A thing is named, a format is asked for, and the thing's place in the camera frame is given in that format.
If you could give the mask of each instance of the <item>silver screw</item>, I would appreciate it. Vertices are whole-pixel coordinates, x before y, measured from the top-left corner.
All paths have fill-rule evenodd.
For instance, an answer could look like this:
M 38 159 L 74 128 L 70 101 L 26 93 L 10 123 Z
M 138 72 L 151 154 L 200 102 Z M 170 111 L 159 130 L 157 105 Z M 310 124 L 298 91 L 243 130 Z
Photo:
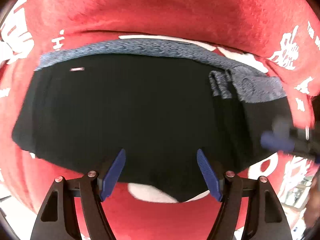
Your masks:
M 229 178 L 232 178 L 235 176 L 235 173 L 233 171 L 227 171 L 226 172 L 226 175 L 229 177 Z
M 62 176 L 58 176 L 55 178 L 55 182 L 61 182 L 63 180 L 63 177 Z
M 92 178 L 92 177 L 94 177 L 96 175 L 97 175 L 97 173 L 95 171 L 89 171 L 88 172 L 88 177 L 90 177 L 90 178 Z
M 263 183 L 266 183 L 268 181 L 268 178 L 265 177 L 265 176 L 261 176 L 260 177 L 260 181 L 263 182 Z

